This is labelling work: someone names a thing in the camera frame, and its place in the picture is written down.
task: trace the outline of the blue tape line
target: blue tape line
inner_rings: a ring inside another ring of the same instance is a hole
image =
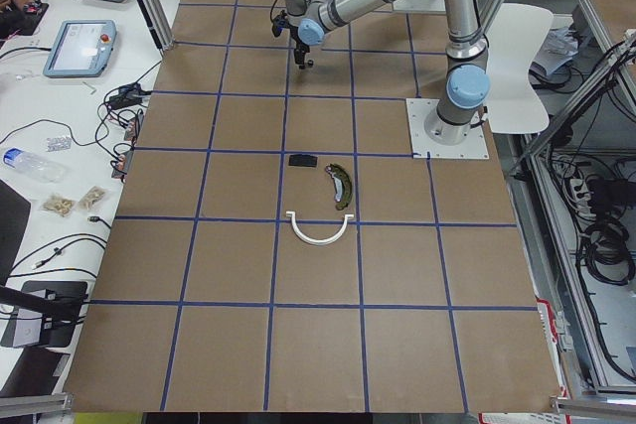
[[[360,191],[359,181],[359,153],[358,153],[358,127],[357,127],[357,109],[356,109],[356,89],[354,76],[354,56],[352,52],[353,41],[351,26],[347,26],[347,35],[349,40],[349,76],[351,81],[351,117],[353,126],[353,142],[354,142],[354,195],[356,197],[356,248],[358,253],[358,294],[360,297],[360,344],[362,358],[362,385],[363,398],[365,402],[365,412],[371,412],[371,403],[369,399],[369,371],[367,363],[367,329],[365,320],[365,289],[364,289],[364,273],[363,273],[363,255],[362,255],[362,239],[360,227]]]
[[[459,343],[457,340],[457,329],[455,327],[455,317],[453,316],[452,300],[450,296],[450,286],[448,285],[448,272],[446,270],[446,259],[444,257],[444,245],[441,239],[441,227],[439,224],[439,212],[437,209],[437,198],[435,195],[435,183],[433,181],[433,171],[430,164],[430,153],[426,158],[426,169],[428,171],[428,181],[430,184],[430,197],[433,205],[433,216],[435,217],[435,229],[437,231],[437,246],[439,247],[439,258],[441,262],[441,271],[444,279],[444,290],[446,293],[446,302],[448,303],[448,319],[450,321],[450,333],[453,340],[453,350],[455,352],[455,363],[457,365],[457,377],[459,379],[459,390],[461,392],[462,405],[464,412],[468,412],[468,397],[466,395],[466,383],[464,382],[464,372],[461,366],[461,356],[459,355]]]
[[[87,301],[91,305],[140,306],[140,307],[229,307],[229,308],[288,308],[288,309],[335,309],[335,310],[441,310],[459,312],[536,312],[536,306],[516,305],[415,305],[386,303],[271,303],[271,302],[208,302],[201,300],[119,300],[93,299]]]
[[[290,46],[290,39],[287,40],[287,46]],[[271,280],[269,289],[269,316],[267,320],[267,349],[265,351],[265,386],[262,396],[262,410],[269,409],[269,385],[271,381],[271,348],[273,346],[273,323],[274,323],[274,301],[276,295],[276,271],[278,265],[278,243],[280,237],[280,212],[282,209],[282,190],[283,177],[285,174],[285,144],[287,140],[287,114],[289,110],[289,77],[290,77],[290,56],[287,55],[286,75],[285,75],[285,94],[282,115],[282,136],[280,139],[280,163],[278,166],[278,197],[276,198],[276,227],[274,232],[274,253],[271,263]]]
[[[413,47],[413,34],[412,34],[412,29],[410,27],[410,16],[406,15],[406,30],[408,31],[408,44],[410,46],[410,61],[412,63],[412,67],[413,67],[413,76],[415,79],[415,95],[417,98],[421,97],[421,94],[419,92],[419,80],[417,79],[417,62],[415,61],[415,48]]]
[[[229,37],[228,37],[228,43],[231,42],[232,39],[232,33],[234,31],[234,26],[235,26],[235,20],[237,17],[237,7],[236,7],[236,3],[239,0],[235,0],[235,8],[233,11],[233,15],[232,15],[232,21],[230,23],[230,33],[229,33]],[[222,69],[222,73],[221,73],[221,78],[219,80],[219,91],[223,90],[223,82],[226,76],[226,67],[228,65],[228,56],[230,54],[230,48],[226,48],[226,54],[224,56],[224,61],[223,61],[223,69]],[[210,137],[208,139],[208,149],[212,149],[212,142],[214,139],[214,133],[215,133],[215,126],[217,124],[217,117],[219,115],[219,105],[221,103],[221,96],[219,94],[217,94],[217,102],[215,104],[215,113],[214,113],[214,117],[212,120],[212,128],[210,131]],[[210,167],[210,155],[211,152],[208,151],[206,153],[206,163],[204,166],[204,170],[203,170],[203,177],[201,180],[201,187],[199,188],[199,198],[197,200],[197,210],[196,210],[196,217],[194,220],[194,224],[192,227],[192,234],[190,237],[190,246],[188,249],[188,255],[187,255],[187,259],[186,259],[186,267],[184,270],[184,275],[183,275],[183,280],[182,280],[182,284],[181,284],[181,294],[180,294],[180,298],[179,298],[179,307],[177,309],[177,319],[175,320],[175,329],[174,329],[174,333],[173,333],[173,339],[172,339],[172,346],[170,348],[170,357],[168,359],[168,368],[166,370],[166,378],[164,381],[164,389],[163,389],[163,394],[161,397],[161,406],[160,406],[160,410],[164,411],[166,408],[166,402],[168,400],[168,392],[170,390],[170,377],[172,375],[172,365],[174,363],[174,355],[175,355],[175,350],[176,350],[176,346],[177,346],[177,340],[178,340],[178,336],[179,336],[179,326],[181,323],[181,312],[183,310],[183,302],[185,299],[185,295],[186,295],[186,287],[188,285],[188,275],[190,273],[190,265],[192,262],[192,254],[194,252],[194,243],[195,243],[195,238],[197,235],[197,227],[198,227],[198,219],[199,216],[201,214],[201,206],[203,203],[203,197],[204,197],[204,193],[205,193],[205,188],[206,188],[206,182],[207,182],[207,178],[208,178],[208,169]]]
[[[292,308],[292,309],[307,309],[318,308],[323,310],[359,310],[360,305],[348,304],[348,303],[275,303],[274,308]]]

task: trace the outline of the white mounting plate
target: white mounting plate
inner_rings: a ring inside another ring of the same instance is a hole
[[[408,113],[408,129],[410,130],[410,146],[413,158],[426,159],[488,159],[488,148],[481,126],[472,128],[464,141],[454,146],[439,144],[430,139],[424,131],[424,119],[430,111],[437,107],[438,99],[408,98],[406,111]],[[475,113],[472,122],[479,121]]]
[[[444,0],[396,0],[394,12],[416,14],[446,14]]]

